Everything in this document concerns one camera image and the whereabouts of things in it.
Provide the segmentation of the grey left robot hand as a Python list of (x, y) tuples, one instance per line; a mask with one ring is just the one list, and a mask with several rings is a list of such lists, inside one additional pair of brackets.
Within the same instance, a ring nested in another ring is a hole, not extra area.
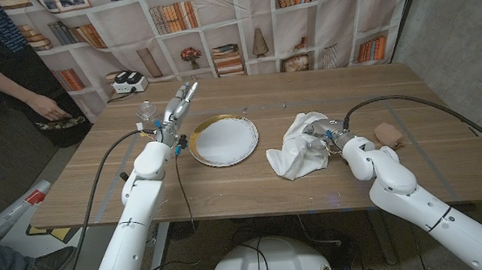
[(189, 84), (185, 82), (175, 93), (175, 97), (167, 104), (163, 115), (160, 129), (156, 133), (156, 141), (171, 148), (178, 143), (178, 131), (190, 109), (195, 92), (199, 89), (199, 83)]

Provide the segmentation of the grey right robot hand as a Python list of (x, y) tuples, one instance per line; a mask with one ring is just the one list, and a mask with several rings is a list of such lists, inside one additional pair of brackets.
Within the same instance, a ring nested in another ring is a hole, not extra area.
[(351, 131), (343, 128), (343, 121), (328, 118), (318, 119), (305, 125), (302, 132), (312, 138), (309, 148), (314, 150), (341, 151), (346, 143), (355, 137)]

